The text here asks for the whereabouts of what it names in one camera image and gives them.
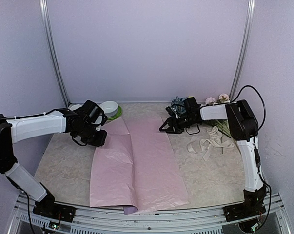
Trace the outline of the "white ceramic bowl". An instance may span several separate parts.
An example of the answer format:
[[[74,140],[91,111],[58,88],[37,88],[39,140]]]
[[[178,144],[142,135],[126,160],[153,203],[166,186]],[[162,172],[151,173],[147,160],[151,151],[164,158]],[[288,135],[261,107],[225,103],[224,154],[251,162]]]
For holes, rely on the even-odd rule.
[[[99,106],[104,111],[107,117],[114,116],[118,111],[118,104],[114,101],[105,101]]]

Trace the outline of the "green plate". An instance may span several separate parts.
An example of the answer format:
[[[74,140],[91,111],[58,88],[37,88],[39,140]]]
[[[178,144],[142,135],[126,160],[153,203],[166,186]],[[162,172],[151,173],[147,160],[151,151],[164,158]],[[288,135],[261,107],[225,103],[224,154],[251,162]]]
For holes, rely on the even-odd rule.
[[[111,117],[108,117],[108,120],[114,120],[114,119],[117,119],[117,118],[119,118],[121,115],[122,115],[122,108],[121,108],[121,106],[118,106],[118,110],[117,110],[116,114],[113,115],[113,116],[111,116]]]

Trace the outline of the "purple wrapping paper sheet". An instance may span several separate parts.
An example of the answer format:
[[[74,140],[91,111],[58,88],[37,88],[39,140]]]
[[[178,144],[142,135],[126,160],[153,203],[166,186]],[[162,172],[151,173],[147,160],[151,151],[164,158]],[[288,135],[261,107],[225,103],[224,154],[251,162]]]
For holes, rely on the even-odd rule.
[[[189,203],[189,195],[160,116],[118,118],[103,127],[95,150],[90,207],[122,206],[125,214],[151,213]]]

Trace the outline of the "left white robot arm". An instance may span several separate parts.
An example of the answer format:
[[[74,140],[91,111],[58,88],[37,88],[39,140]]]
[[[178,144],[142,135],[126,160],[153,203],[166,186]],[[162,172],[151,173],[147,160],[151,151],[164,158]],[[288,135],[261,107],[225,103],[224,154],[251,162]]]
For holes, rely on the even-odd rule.
[[[36,207],[53,217],[59,212],[54,196],[34,178],[51,136],[69,134],[79,146],[101,147],[107,132],[104,110],[88,100],[80,107],[56,108],[27,116],[0,114],[0,173],[31,197]]]

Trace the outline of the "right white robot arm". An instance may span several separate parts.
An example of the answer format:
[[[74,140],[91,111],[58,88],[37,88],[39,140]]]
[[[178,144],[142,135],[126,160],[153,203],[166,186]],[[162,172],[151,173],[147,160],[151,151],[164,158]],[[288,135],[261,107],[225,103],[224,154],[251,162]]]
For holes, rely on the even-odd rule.
[[[193,125],[209,120],[228,121],[230,135],[236,141],[241,152],[245,171],[244,202],[226,206],[228,213],[264,213],[263,200],[266,185],[261,176],[260,156],[258,153],[258,121],[246,100],[233,103],[201,106],[194,97],[183,101],[185,113],[179,114],[172,107],[166,107],[170,115],[160,126],[161,132],[181,134]]]

